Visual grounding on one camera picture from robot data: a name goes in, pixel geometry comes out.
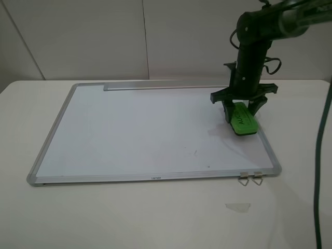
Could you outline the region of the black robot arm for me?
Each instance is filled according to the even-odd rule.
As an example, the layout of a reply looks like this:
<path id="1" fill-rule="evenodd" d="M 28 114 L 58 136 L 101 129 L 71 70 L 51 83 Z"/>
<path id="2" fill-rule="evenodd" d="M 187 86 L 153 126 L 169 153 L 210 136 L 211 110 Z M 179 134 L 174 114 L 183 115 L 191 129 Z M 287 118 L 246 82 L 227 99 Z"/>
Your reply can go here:
<path id="1" fill-rule="evenodd" d="M 245 12 L 233 32 L 239 41 L 237 60 L 227 63 L 231 70 L 229 86 L 211 93 L 211 102 L 222 102 L 225 120 L 231 123 L 234 100 L 247 100 L 248 111 L 255 115 L 267 102 L 267 93 L 276 93 L 275 84 L 260 84 L 267 51 L 277 39 L 304 34 L 309 26 L 331 21 L 331 1 L 282 1 L 271 5 L 264 1 L 259 11 Z"/>

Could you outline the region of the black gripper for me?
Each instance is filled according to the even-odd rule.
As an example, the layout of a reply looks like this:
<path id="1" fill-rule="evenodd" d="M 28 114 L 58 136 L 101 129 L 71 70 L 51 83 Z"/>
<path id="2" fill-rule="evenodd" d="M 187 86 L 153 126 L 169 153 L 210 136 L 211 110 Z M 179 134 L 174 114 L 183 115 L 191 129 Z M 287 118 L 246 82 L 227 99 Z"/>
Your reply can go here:
<path id="1" fill-rule="evenodd" d="M 231 70 L 230 83 L 225 89 L 213 92 L 210 100 L 214 104 L 222 102 L 225 120 L 231 123 L 233 111 L 235 109 L 232 100 L 250 100 L 248 102 L 248 110 L 252 115 L 256 115 L 259 109 L 267 103 L 267 93 L 277 93 L 278 86 L 276 84 L 261 84 L 260 78 L 263 66 L 257 67 L 254 63 L 244 68 L 242 73 L 237 68 L 236 62 L 225 63 Z"/>

